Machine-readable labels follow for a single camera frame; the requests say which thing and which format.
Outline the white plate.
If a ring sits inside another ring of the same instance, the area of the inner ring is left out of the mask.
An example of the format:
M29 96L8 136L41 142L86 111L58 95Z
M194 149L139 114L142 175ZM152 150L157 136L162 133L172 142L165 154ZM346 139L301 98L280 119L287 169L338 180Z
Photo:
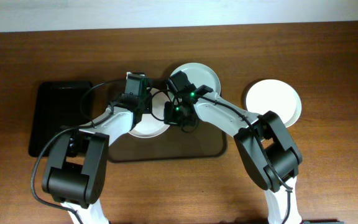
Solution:
M286 128L295 124L301 116L299 94L289 84L275 79L261 80L249 88L244 99L247 111L265 114L276 113Z
M152 99L152 113L158 119L163 119L165 103L169 97L160 92ZM135 128L129 131L129 134L137 138L153 138L164 133L169 128L168 124L155 119L150 113L143 114L142 120L136 124Z

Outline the pale blue plate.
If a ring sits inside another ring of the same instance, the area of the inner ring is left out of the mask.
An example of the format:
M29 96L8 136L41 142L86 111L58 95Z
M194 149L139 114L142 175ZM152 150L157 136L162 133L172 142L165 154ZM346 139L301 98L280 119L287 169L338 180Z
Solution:
M221 94L221 83L217 74L208 66L202 63L186 63L177 67L170 75L177 72L184 72L187 74L188 80L196 87L206 85L212 88L219 95Z

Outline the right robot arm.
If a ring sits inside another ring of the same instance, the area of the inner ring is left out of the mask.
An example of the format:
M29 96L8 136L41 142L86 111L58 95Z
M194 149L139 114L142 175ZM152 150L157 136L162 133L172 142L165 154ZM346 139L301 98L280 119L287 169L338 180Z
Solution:
M211 87L191 83L182 71L170 75L167 86L173 100L165 106L165 123L193 126L201 120L232 137L246 172L264 191L268 222L301 223L295 185L303 158L279 116L239 108Z

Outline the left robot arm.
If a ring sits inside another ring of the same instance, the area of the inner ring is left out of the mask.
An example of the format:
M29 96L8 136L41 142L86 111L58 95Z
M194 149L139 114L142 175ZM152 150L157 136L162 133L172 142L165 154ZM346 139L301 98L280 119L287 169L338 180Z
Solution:
M142 119L149 79L127 73L126 87L104 113L89 123L67 128L44 146L48 161L42 190L51 207L67 211L73 223L108 223L99 200L104 187L110 145Z

